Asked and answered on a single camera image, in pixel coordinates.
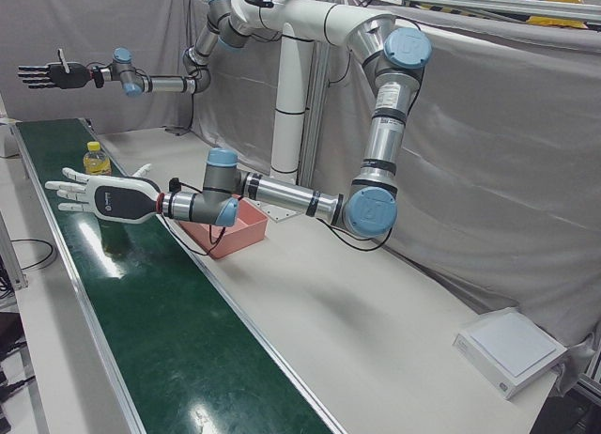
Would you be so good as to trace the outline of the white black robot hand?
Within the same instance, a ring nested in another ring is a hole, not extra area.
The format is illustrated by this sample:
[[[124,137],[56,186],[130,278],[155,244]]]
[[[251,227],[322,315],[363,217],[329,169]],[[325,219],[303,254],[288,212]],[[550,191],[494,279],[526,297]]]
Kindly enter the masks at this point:
[[[44,66],[19,66],[18,76],[30,89],[74,89],[93,80],[92,71],[79,62],[69,62],[62,48],[57,49],[57,56],[57,62]]]
[[[157,212],[159,186],[146,178],[147,163],[132,176],[87,175],[64,167],[69,181],[46,181],[48,190],[69,202],[58,204],[63,211],[90,212],[97,218],[123,224],[140,224]]]

